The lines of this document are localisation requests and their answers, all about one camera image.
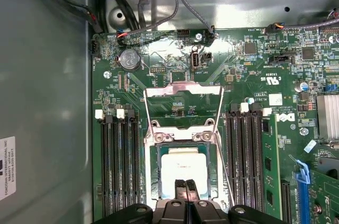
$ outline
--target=aluminum heatsink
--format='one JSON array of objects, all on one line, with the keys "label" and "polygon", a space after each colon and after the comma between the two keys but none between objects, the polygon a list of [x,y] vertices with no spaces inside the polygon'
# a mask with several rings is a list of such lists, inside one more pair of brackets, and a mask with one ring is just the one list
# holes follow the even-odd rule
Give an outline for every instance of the aluminum heatsink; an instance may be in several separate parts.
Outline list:
[{"label": "aluminum heatsink", "polygon": [[339,138],[339,95],[317,96],[319,135]]}]

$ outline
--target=white label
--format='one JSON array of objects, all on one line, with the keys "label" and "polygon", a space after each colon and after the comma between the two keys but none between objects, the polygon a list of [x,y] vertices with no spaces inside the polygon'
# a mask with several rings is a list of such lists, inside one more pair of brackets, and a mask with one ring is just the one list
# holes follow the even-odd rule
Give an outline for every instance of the white label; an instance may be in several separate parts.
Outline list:
[{"label": "white label", "polygon": [[269,94],[269,104],[270,106],[282,106],[282,94]]},{"label": "white label", "polygon": [[294,113],[289,113],[289,114],[277,114],[277,120],[282,121],[282,122],[286,122],[286,121],[290,121],[290,122],[295,122],[296,121],[296,116]]},{"label": "white label", "polygon": [[308,143],[308,145],[304,148],[304,151],[309,154],[309,152],[316,146],[317,142],[313,139]]},{"label": "white label", "polygon": [[0,200],[16,191],[15,137],[0,139]]}]

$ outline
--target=motherboard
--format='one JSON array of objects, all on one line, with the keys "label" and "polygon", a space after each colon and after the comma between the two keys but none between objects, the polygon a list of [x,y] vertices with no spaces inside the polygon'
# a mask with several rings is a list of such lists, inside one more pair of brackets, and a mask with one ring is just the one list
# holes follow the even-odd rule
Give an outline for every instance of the motherboard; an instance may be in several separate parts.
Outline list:
[{"label": "motherboard", "polygon": [[338,28],[99,34],[91,52],[94,220],[193,179],[224,211],[339,223]]}]

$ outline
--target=motherboard logo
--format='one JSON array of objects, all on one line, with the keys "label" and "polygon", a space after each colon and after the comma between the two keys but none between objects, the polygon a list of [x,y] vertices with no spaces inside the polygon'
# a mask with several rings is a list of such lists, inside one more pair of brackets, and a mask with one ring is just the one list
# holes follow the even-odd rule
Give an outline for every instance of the motherboard logo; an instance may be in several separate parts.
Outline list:
[{"label": "motherboard logo", "polygon": [[282,122],[286,122],[286,121],[290,121],[290,122],[295,122],[296,121],[296,116],[293,113],[289,113],[289,114],[277,114],[278,117],[278,121],[282,121]]}]

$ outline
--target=sticker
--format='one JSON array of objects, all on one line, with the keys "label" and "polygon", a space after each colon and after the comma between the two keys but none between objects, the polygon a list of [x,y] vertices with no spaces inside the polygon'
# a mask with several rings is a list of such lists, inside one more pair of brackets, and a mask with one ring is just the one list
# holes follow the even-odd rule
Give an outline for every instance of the sticker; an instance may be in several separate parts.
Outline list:
[{"label": "sticker", "polygon": [[309,152],[316,146],[317,142],[313,139],[307,144],[307,146],[304,148],[304,151],[309,154]]},{"label": "sticker", "polygon": [[0,200],[16,191],[15,137],[0,139]]},{"label": "sticker", "polygon": [[270,106],[282,106],[282,94],[269,94],[269,104]]}]

